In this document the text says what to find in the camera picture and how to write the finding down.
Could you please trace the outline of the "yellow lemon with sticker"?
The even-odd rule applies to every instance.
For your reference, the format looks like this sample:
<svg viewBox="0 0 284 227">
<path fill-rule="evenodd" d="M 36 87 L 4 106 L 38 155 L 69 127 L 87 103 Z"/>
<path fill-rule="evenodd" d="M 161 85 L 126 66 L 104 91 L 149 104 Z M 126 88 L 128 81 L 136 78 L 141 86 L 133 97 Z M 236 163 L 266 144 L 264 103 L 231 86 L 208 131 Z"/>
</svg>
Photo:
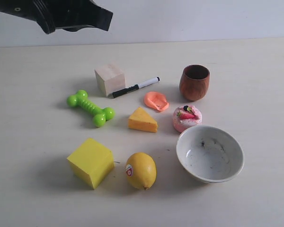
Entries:
<svg viewBox="0 0 284 227">
<path fill-rule="evenodd" d="M 147 190 L 153 186 L 157 177 L 157 168 L 153 158 L 143 152 L 132 154 L 125 166 L 128 183 L 139 190 Z"/>
</svg>

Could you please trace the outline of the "green toy dog bone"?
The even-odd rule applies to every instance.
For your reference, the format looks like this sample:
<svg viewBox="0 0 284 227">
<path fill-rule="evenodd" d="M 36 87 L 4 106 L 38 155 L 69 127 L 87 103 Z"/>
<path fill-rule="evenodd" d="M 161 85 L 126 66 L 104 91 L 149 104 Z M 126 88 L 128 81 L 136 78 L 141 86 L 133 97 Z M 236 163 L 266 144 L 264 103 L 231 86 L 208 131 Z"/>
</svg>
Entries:
<svg viewBox="0 0 284 227">
<path fill-rule="evenodd" d="M 74 95 L 67 98 L 67 105 L 69 107 L 81 107 L 87 113 L 92 115 L 93 124 L 96 127 L 102 127 L 105 123 L 115 116 L 115 111 L 111 107 L 101 109 L 88 99 L 88 94 L 85 90 L 80 89 Z"/>
</svg>

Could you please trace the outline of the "yellow foam block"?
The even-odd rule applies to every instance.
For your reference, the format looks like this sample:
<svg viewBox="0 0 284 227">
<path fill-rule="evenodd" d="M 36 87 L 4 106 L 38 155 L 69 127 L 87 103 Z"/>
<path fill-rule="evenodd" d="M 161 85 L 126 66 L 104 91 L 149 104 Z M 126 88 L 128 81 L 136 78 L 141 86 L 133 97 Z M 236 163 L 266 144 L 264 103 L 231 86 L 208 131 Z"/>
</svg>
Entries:
<svg viewBox="0 0 284 227">
<path fill-rule="evenodd" d="M 93 190 L 115 167 L 112 151 L 92 138 L 86 139 L 67 160 L 74 174 Z"/>
</svg>

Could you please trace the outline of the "black and white marker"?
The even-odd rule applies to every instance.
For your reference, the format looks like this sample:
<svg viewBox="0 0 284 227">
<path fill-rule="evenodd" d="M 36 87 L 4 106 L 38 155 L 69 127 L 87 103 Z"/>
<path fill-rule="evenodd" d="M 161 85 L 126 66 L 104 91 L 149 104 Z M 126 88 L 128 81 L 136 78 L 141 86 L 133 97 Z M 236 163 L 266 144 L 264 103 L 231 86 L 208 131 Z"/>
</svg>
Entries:
<svg viewBox="0 0 284 227">
<path fill-rule="evenodd" d="M 160 78 L 159 77 L 154 77 L 154 78 L 151 78 L 149 80 L 146 80 L 146 81 L 143 81 L 139 84 L 135 84 L 131 87 L 128 87 L 128 88 L 123 88 L 121 90 L 118 90 L 118 91 L 115 91 L 112 93 L 112 97 L 113 98 L 117 98 L 117 97 L 120 97 L 122 95 L 125 95 L 125 94 L 128 94 L 130 92 L 133 92 L 133 91 L 136 91 L 136 90 L 139 90 L 143 87 L 146 87 L 146 86 L 149 86 L 149 85 L 152 85 L 152 84 L 155 84 L 155 83 L 158 83 L 160 81 Z"/>
</svg>

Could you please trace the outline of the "brown wooden cup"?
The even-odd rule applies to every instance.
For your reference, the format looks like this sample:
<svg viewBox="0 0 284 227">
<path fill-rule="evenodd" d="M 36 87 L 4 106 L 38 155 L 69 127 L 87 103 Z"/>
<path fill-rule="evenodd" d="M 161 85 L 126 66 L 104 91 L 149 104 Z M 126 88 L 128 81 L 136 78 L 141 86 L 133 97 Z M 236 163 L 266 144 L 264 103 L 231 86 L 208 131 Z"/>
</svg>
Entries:
<svg viewBox="0 0 284 227">
<path fill-rule="evenodd" d="M 181 95 L 189 101 L 202 99 L 209 87 L 210 72 L 202 65 L 189 65 L 183 69 L 179 83 Z"/>
</svg>

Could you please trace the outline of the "yellow cheese wedge toy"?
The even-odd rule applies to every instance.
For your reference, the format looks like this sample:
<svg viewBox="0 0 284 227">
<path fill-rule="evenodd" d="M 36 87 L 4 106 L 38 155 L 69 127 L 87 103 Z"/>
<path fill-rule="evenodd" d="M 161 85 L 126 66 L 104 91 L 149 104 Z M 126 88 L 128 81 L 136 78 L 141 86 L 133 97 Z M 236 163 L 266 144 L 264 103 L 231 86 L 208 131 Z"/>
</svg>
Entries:
<svg viewBox="0 0 284 227">
<path fill-rule="evenodd" d="M 158 123 L 142 107 L 138 107 L 128 118 L 128 128 L 156 133 Z"/>
</svg>

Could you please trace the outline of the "orange putty blob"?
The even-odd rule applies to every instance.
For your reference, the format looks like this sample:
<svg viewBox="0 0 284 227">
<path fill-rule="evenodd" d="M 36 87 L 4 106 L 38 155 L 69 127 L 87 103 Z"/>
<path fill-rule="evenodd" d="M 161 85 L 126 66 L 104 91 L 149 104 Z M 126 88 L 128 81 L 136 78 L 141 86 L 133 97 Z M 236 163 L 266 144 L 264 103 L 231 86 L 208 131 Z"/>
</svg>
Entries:
<svg viewBox="0 0 284 227">
<path fill-rule="evenodd" d="M 164 94 L 160 92 L 151 91 L 145 94 L 144 103 L 158 112 L 163 112 L 168 109 L 169 102 Z"/>
</svg>

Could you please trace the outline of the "pink strawberry cake toy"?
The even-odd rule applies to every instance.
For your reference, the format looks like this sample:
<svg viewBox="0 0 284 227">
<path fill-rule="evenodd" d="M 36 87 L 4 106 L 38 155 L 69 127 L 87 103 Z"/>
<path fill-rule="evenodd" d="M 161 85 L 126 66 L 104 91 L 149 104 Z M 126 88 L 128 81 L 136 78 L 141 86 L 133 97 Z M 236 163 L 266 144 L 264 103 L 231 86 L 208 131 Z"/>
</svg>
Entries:
<svg viewBox="0 0 284 227">
<path fill-rule="evenodd" d="M 194 105 L 183 105 L 173 113 L 173 126 L 178 132 L 199 125 L 203 121 L 202 113 Z"/>
</svg>

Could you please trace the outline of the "white ceramic bowl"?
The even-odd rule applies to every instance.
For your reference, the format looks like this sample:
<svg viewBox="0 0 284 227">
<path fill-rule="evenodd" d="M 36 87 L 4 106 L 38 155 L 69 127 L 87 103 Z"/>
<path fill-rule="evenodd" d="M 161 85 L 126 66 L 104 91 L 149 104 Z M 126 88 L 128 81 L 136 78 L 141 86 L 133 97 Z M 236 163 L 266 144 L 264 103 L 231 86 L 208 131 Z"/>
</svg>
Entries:
<svg viewBox="0 0 284 227">
<path fill-rule="evenodd" d="M 223 183 L 236 177 L 244 166 L 244 152 L 229 133 L 207 125 L 184 130 L 176 142 L 183 168 L 203 183 Z"/>
</svg>

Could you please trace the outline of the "light wooden cube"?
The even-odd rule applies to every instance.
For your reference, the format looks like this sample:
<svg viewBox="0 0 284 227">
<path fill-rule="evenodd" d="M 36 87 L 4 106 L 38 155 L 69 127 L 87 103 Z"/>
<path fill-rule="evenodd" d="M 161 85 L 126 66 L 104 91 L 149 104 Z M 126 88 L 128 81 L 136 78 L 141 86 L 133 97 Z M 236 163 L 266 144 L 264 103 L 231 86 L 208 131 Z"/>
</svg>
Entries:
<svg viewBox="0 0 284 227">
<path fill-rule="evenodd" d="M 94 72 L 98 88 L 105 97 L 126 87 L 124 72 L 113 63 L 98 67 Z"/>
</svg>

